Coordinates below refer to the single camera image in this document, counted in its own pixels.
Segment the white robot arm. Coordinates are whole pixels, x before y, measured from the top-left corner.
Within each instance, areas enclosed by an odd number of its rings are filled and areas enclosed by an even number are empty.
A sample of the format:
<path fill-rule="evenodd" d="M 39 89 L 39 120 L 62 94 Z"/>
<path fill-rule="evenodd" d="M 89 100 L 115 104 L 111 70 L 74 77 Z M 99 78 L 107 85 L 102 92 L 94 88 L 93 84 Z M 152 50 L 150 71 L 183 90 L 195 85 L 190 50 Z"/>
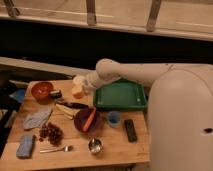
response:
<path fill-rule="evenodd" d="M 101 59 L 83 77 L 83 90 L 89 93 L 120 78 L 150 88 L 151 171 L 213 171 L 213 64 Z"/>

